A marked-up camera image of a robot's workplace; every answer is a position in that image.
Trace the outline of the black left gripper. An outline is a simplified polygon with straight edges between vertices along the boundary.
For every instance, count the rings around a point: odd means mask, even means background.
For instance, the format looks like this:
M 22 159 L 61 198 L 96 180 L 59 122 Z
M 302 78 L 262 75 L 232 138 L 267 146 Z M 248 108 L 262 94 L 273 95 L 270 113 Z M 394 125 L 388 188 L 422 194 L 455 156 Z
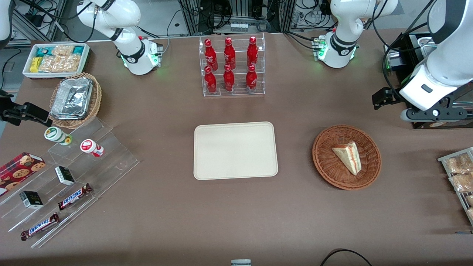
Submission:
M 372 105 L 374 110 L 378 110 L 386 105 L 395 105 L 404 101 L 399 94 L 400 89 L 390 89 L 383 87 L 372 95 Z

